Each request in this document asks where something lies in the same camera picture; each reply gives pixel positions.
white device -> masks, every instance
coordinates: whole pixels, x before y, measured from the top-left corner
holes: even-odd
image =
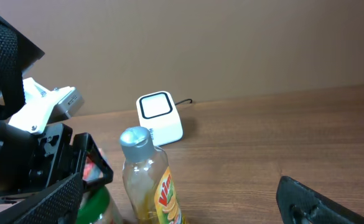
[[[150,131],[152,142],[161,146],[183,136],[182,123],[175,103],[167,91],[141,96],[136,101],[140,126]]]
[[[75,87],[50,91],[33,78],[22,82],[26,104],[12,116],[9,124],[31,134],[42,134],[47,124],[70,118],[84,103]]]

white bracket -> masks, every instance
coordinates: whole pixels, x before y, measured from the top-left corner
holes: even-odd
[[[50,91],[33,78],[24,79],[23,86],[26,104],[12,116],[9,124],[31,134],[42,134],[54,106],[75,90],[75,87],[66,86]]]

juice bottle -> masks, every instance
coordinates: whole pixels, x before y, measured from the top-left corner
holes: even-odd
[[[125,155],[123,180],[140,224],[186,224],[176,197],[167,154],[154,147],[149,130],[133,127],[119,138]]]

green object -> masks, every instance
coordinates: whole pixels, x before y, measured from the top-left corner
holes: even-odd
[[[96,222],[100,215],[104,214],[110,204],[110,193],[106,187],[92,192],[86,204],[78,210],[77,224],[89,224]]]

black mesh fabric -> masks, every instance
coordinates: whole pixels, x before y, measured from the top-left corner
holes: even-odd
[[[0,89],[5,106],[0,105],[0,119],[18,112],[25,103],[22,73],[17,64],[17,35],[0,24]]]
[[[74,175],[14,223],[75,223],[82,194],[82,179]]]

